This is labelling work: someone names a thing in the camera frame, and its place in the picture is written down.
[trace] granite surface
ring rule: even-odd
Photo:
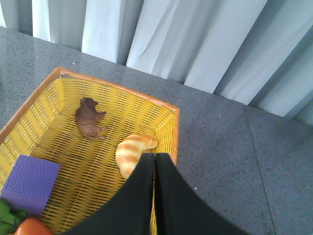
[[[251,235],[313,234],[313,128],[0,27],[0,128],[57,66],[180,108],[178,170]]]

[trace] brown toy bear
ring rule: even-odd
[[[106,136],[99,136],[98,132],[106,130],[107,126],[100,128],[96,124],[99,122],[106,112],[99,113],[96,111],[96,105],[98,102],[92,98],[82,98],[80,100],[80,108],[76,110],[75,119],[79,131],[83,136],[90,139],[105,139]]]

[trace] toy tomato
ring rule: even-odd
[[[53,233],[40,220],[27,218],[19,225],[14,235],[53,235]]]

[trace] purple sponge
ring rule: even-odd
[[[41,215],[51,194],[60,165],[20,155],[3,186],[1,199],[29,215]]]

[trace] wicker basket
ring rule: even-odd
[[[83,137],[75,111],[82,97],[107,111],[105,140]],[[177,162],[179,109],[151,96],[95,77],[56,68],[0,132],[0,190],[20,154],[61,164],[41,217],[59,234],[91,215],[123,185],[115,163],[117,145],[131,133],[155,136],[153,152],[167,152]],[[152,234],[157,234],[152,216]]]

